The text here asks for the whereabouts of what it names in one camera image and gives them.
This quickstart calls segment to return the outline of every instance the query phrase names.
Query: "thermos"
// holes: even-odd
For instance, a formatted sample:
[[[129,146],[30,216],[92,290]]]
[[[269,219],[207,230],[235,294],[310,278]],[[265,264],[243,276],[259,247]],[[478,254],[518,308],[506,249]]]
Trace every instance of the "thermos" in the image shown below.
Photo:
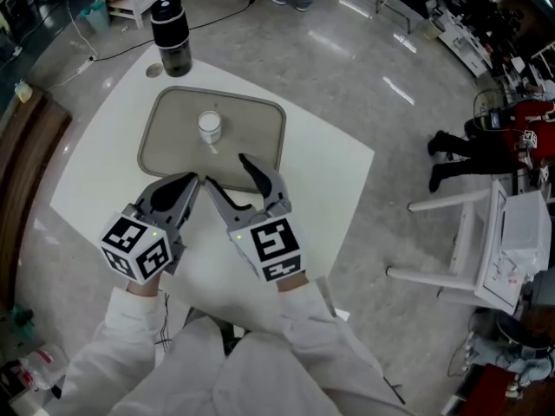
[[[181,77],[191,70],[189,26],[181,0],[159,0],[151,8],[154,42],[166,74]]]

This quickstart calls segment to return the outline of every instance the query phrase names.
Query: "black shoe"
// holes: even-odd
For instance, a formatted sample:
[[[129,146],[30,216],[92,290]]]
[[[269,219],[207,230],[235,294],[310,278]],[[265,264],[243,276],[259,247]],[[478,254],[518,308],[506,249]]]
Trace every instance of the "black shoe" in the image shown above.
[[[439,189],[442,180],[443,178],[440,176],[440,166],[434,165],[434,168],[432,168],[432,177],[430,177],[430,181],[428,183],[428,189],[430,192],[436,192]]]
[[[442,134],[447,134],[447,133],[446,133],[445,131],[438,131],[437,133],[435,133],[434,138],[431,139],[431,140],[428,142],[428,154],[429,154],[430,156],[433,156],[433,155],[435,155],[435,154],[437,153],[437,150],[435,149],[435,146],[434,146],[434,145],[435,145],[435,143],[436,143],[438,137],[441,136]]]

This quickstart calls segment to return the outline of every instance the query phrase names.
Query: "beige tray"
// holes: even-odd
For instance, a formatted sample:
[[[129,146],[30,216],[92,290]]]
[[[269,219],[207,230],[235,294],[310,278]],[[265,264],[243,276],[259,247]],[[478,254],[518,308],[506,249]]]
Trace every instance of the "beige tray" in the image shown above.
[[[199,135],[197,119],[204,111],[216,111],[222,118],[221,139],[213,145]],[[259,157],[278,170],[284,131],[285,111],[272,101],[170,87],[154,103],[137,160],[142,171],[155,176],[193,171],[224,188],[255,192],[238,154]]]

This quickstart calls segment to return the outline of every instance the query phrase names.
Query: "white chair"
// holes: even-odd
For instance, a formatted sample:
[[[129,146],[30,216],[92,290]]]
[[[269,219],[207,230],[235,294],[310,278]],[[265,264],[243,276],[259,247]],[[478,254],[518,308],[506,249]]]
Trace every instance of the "white chair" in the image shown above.
[[[489,189],[408,205],[413,212],[461,205],[459,232],[448,274],[388,266],[388,276],[443,287],[438,298],[502,309],[513,314],[522,281],[502,275],[500,239],[507,194],[498,181]],[[479,208],[478,203],[486,203]]]

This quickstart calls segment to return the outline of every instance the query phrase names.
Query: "white cup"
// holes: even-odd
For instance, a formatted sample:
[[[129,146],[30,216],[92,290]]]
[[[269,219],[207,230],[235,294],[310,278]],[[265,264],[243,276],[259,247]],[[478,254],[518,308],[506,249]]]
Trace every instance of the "white cup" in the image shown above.
[[[214,144],[222,134],[222,118],[216,111],[205,111],[198,120],[200,137],[208,145]]]

